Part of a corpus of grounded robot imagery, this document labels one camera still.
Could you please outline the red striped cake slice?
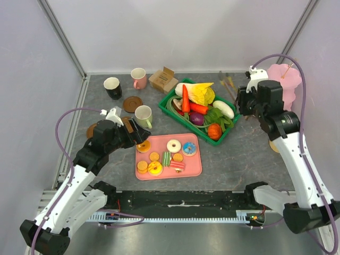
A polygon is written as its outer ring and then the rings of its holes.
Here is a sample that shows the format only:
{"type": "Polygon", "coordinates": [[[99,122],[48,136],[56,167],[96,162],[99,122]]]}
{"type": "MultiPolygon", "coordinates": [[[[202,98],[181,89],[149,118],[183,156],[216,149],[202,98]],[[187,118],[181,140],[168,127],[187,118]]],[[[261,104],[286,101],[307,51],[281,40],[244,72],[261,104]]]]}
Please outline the red striped cake slice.
{"type": "Polygon", "coordinates": [[[185,163],[171,160],[169,167],[174,169],[176,172],[182,172],[185,170],[185,163]]]}

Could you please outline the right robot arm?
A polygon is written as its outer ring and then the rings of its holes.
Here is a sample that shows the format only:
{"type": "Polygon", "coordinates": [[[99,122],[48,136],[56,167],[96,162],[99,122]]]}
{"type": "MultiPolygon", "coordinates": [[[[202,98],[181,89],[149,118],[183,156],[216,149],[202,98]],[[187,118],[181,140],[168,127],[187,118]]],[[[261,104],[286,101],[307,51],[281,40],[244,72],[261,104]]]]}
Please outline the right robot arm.
{"type": "Polygon", "coordinates": [[[339,218],[339,202],[327,191],[312,160],[305,161],[307,147],[300,132],[300,120],[284,110],[283,88],[277,81],[263,80],[256,87],[240,87],[237,108],[244,116],[253,115],[269,140],[278,149],[295,188],[295,197],[273,189],[266,182],[246,186],[244,205],[256,209],[265,205],[283,216],[291,232],[300,234],[330,224],[339,218]]]}

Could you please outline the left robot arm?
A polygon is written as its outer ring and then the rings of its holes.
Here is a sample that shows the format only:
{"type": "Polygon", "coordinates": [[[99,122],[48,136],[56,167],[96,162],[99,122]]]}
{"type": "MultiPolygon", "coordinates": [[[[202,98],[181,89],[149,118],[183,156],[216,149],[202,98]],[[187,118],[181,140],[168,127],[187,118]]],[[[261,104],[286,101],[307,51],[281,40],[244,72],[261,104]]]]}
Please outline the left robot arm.
{"type": "Polygon", "coordinates": [[[92,214],[103,207],[113,208],[117,202],[116,189],[103,181],[95,184],[83,201],[78,199],[108,163],[112,152],[141,144],[150,135],[132,118],[121,124],[99,121],[49,204],[34,220],[21,224],[20,232],[31,252],[64,254],[72,236],[92,214]]]}

